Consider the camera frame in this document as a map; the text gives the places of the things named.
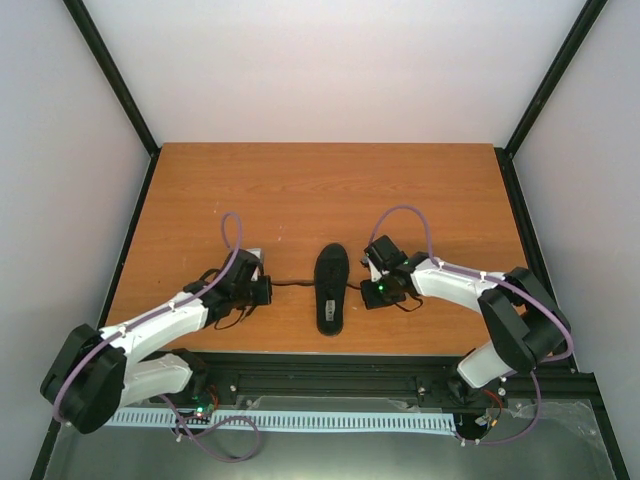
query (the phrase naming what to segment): wooden tabletop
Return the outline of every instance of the wooden tabletop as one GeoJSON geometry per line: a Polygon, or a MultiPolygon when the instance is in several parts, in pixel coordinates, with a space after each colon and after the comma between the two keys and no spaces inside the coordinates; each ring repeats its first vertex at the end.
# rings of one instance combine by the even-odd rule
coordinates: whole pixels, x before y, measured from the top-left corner
{"type": "MultiPolygon", "coordinates": [[[[107,324],[167,301],[227,255],[219,222],[235,211],[243,248],[265,252],[273,280],[312,279],[331,242],[349,254],[353,283],[371,230],[389,207],[409,203],[429,219],[436,255],[483,270],[524,266],[524,255],[490,145],[165,144],[107,324]]],[[[229,231],[233,235],[233,222],[229,231]]],[[[417,217],[383,224],[408,255],[424,251],[417,217]]],[[[366,310],[347,290],[336,337],[315,325],[313,288],[273,287],[273,302],[224,331],[208,328],[167,348],[193,351],[465,354],[488,335],[480,315],[439,299],[412,313],[366,310]]]]}

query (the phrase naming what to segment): white ruler strip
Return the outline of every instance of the white ruler strip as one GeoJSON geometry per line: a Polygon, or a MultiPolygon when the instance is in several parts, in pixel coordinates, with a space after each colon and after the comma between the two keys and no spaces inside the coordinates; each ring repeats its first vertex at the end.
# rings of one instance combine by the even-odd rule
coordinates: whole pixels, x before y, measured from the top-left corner
{"type": "MultiPolygon", "coordinates": [[[[217,410],[210,421],[188,420],[190,428],[207,428],[233,416],[249,417],[264,432],[396,432],[451,435],[455,430],[453,415],[446,413],[351,413],[291,412],[259,410],[217,410]]],[[[176,425],[176,417],[168,408],[121,408],[107,422],[112,427],[167,428],[176,425]]],[[[221,430],[251,430],[240,420],[220,427],[221,430]]]]}

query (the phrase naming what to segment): purple cable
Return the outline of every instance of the purple cable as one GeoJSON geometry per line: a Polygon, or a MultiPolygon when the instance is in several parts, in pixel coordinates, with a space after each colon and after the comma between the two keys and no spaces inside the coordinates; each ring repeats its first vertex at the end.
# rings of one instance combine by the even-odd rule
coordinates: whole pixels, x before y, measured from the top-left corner
{"type": "MultiPolygon", "coordinates": [[[[229,259],[227,264],[224,266],[222,271],[220,271],[220,273],[218,275],[216,275],[216,277],[213,279],[213,281],[209,285],[204,287],[202,290],[197,292],[195,295],[193,295],[191,297],[188,297],[188,298],[186,298],[186,299],[184,299],[184,300],[182,300],[180,302],[177,302],[174,305],[174,308],[182,307],[182,306],[186,305],[187,303],[195,300],[196,298],[200,298],[206,292],[211,290],[213,287],[215,287],[218,284],[218,282],[220,282],[220,280],[222,280],[222,278],[227,274],[227,272],[231,268],[231,265],[233,265],[233,262],[235,261],[236,257],[238,256],[238,252],[240,251],[240,245],[242,244],[242,220],[240,220],[240,217],[235,212],[227,212],[222,216],[222,220],[220,221],[221,228],[222,228],[222,239],[223,239],[223,241],[224,241],[224,243],[225,243],[227,248],[230,248],[230,244],[229,244],[229,241],[227,240],[227,235],[226,235],[226,232],[225,232],[225,223],[226,223],[227,218],[229,218],[229,217],[233,217],[235,219],[235,221],[236,221],[236,224],[238,225],[238,236],[236,238],[236,244],[233,247],[233,251],[231,252],[231,258],[229,259]]],[[[152,312],[149,312],[146,315],[143,315],[142,317],[140,317],[135,322],[131,322],[130,324],[128,324],[126,326],[126,332],[130,332],[131,330],[133,330],[134,328],[142,325],[143,323],[148,322],[149,320],[157,317],[158,315],[162,315],[163,313],[166,313],[166,312],[168,312],[170,310],[171,310],[171,307],[165,306],[165,307],[160,308],[158,310],[154,310],[152,312]]],[[[76,379],[76,377],[80,374],[82,369],[84,367],[86,367],[87,364],[96,355],[98,355],[98,353],[100,353],[107,345],[109,345],[114,340],[120,338],[121,336],[122,336],[122,332],[116,332],[113,335],[105,338],[102,342],[100,342],[98,345],[96,345],[93,348],[93,350],[91,350],[82,360],[80,360],[80,362],[78,362],[78,365],[76,365],[76,367],[71,371],[69,376],[66,378],[66,380],[64,381],[64,383],[60,387],[60,390],[58,391],[58,395],[56,395],[56,399],[53,402],[53,418],[56,421],[58,421],[60,423],[63,423],[65,421],[64,418],[62,417],[62,415],[60,414],[60,405],[62,404],[62,400],[63,400],[64,396],[66,395],[67,391],[69,390],[69,387],[71,386],[73,381],[76,379]]]]}
{"type": "MultiPolygon", "coordinates": [[[[391,207],[389,210],[387,210],[386,212],[384,212],[382,214],[382,216],[380,217],[380,219],[378,220],[378,222],[376,223],[375,227],[373,227],[373,232],[371,233],[371,237],[369,237],[369,243],[373,242],[373,240],[375,239],[376,234],[378,233],[378,229],[380,228],[380,225],[382,224],[382,222],[384,221],[385,218],[387,218],[389,216],[390,213],[396,211],[396,210],[410,210],[412,212],[414,212],[416,215],[418,215],[418,217],[420,218],[420,220],[422,221],[422,226],[424,227],[424,233],[425,236],[427,238],[427,254],[429,255],[429,259],[436,265],[441,265],[441,268],[443,270],[452,272],[452,273],[458,273],[461,275],[465,275],[467,277],[471,277],[471,278],[476,278],[476,279],[481,279],[482,278],[482,274],[480,273],[480,271],[478,270],[473,270],[470,268],[462,268],[462,267],[455,267],[455,266],[451,266],[451,265],[447,265],[444,262],[440,261],[439,259],[437,259],[433,253],[433,242],[431,240],[431,230],[429,229],[429,222],[427,222],[426,217],[424,216],[424,214],[416,207],[414,207],[413,205],[396,205],[395,207],[391,207]]],[[[535,308],[537,308],[544,316],[546,316],[550,321],[553,322],[553,324],[558,328],[558,330],[560,330],[560,333],[562,333],[562,336],[564,337],[565,342],[567,342],[567,349],[558,354],[558,355],[553,355],[551,357],[547,357],[544,360],[542,360],[542,362],[555,362],[558,360],[563,360],[567,357],[570,357],[573,354],[573,338],[571,337],[571,333],[569,332],[569,330],[567,330],[567,328],[564,326],[564,324],[560,321],[560,319],[558,317],[556,317],[553,312],[551,310],[549,310],[548,308],[546,308],[544,305],[542,305],[538,300],[536,300],[535,298],[533,298],[531,295],[529,295],[527,292],[525,292],[524,290],[521,290],[520,288],[511,285],[508,282],[505,282],[504,280],[497,278],[497,277],[492,277],[492,276],[485,276],[484,277],[485,280],[488,280],[490,282],[496,283],[498,285],[500,285],[501,287],[504,287],[508,290],[511,290],[513,293],[515,293],[516,295],[518,295],[520,298],[524,299],[525,301],[529,302],[531,305],[533,305],[535,308]]]]}
{"type": "MultiPolygon", "coordinates": [[[[484,445],[485,447],[495,447],[498,445],[504,445],[506,443],[511,443],[514,440],[518,440],[519,438],[524,437],[527,433],[535,428],[535,426],[540,421],[540,414],[542,413],[542,394],[540,393],[540,384],[538,383],[538,379],[536,378],[536,374],[531,372],[531,380],[533,380],[533,386],[536,389],[536,414],[533,416],[531,423],[520,433],[513,435],[512,437],[503,438],[502,440],[493,440],[491,442],[483,442],[480,441],[478,445],[484,445]]],[[[455,436],[458,440],[463,441],[464,439],[455,432],[455,436]]]]}
{"type": "Polygon", "coordinates": [[[240,415],[235,415],[233,417],[229,417],[229,418],[225,418],[224,420],[216,423],[215,425],[212,425],[211,427],[207,428],[206,430],[203,430],[202,432],[198,433],[198,434],[194,434],[191,429],[189,428],[189,426],[187,425],[187,421],[186,419],[180,415],[180,412],[178,411],[178,409],[176,408],[176,406],[173,404],[173,402],[171,400],[169,400],[166,396],[164,395],[158,395],[162,400],[164,400],[164,402],[169,406],[169,408],[171,410],[173,410],[173,413],[175,414],[176,418],[178,419],[178,422],[180,423],[180,425],[182,425],[182,428],[184,429],[185,432],[187,432],[187,436],[193,441],[193,443],[195,443],[198,448],[200,448],[200,450],[202,450],[204,453],[206,453],[207,455],[215,458],[216,460],[220,461],[220,462],[225,462],[225,463],[239,463],[239,462],[244,462],[245,460],[249,460],[251,457],[253,457],[256,453],[258,453],[258,451],[260,450],[260,447],[262,446],[262,438],[260,436],[260,430],[258,430],[258,426],[255,424],[255,422],[253,420],[251,420],[249,417],[243,417],[240,415]],[[200,442],[200,440],[198,440],[198,437],[202,437],[203,435],[207,435],[209,433],[212,433],[214,431],[216,431],[218,428],[220,428],[222,425],[226,425],[227,423],[231,423],[233,421],[236,420],[240,420],[242,422],[247,423],[254,431],[254,433],[256,434],[256,442],[253,445],[253,447],[251,448],[251,450],[240,456],[240,457],[225,457],[223,455],[220,455],[216,452],[214,452],[213,450],[209,450],[207,447],[205,447],[202,442],[200,442]]]}

